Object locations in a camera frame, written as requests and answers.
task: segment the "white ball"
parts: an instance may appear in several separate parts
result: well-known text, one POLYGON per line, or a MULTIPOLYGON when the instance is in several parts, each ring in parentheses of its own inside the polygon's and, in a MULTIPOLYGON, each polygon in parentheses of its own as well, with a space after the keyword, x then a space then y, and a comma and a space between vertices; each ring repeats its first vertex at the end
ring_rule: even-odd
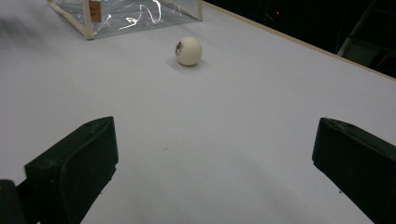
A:
POLYGON ((202 57, 201 43, 193 37, 183 37, 175 48, 177 60, 184 65, 195 65, 202 57))

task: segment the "transparent plastic box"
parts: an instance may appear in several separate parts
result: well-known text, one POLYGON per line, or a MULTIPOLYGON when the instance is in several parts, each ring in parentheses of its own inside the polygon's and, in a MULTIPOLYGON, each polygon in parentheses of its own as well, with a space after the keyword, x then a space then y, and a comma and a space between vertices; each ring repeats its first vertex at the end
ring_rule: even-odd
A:
POLYGON ((85 38, 201 21, 203 0, 48 0, 85 38))

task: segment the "white table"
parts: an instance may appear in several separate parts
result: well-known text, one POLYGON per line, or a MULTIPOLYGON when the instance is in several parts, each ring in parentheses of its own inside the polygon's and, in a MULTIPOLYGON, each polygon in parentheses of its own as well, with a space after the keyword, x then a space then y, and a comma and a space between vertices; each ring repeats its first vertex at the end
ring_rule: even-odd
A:
POLYGON ((120 163, 83 223, 371 223, 311 160, 321 117, 396 144, 396 82, 204 7, 87 41, 44 0, 0 3, 0 178, 114 116, 120 163), (203 59, 175 62, 199 38, 203 59))

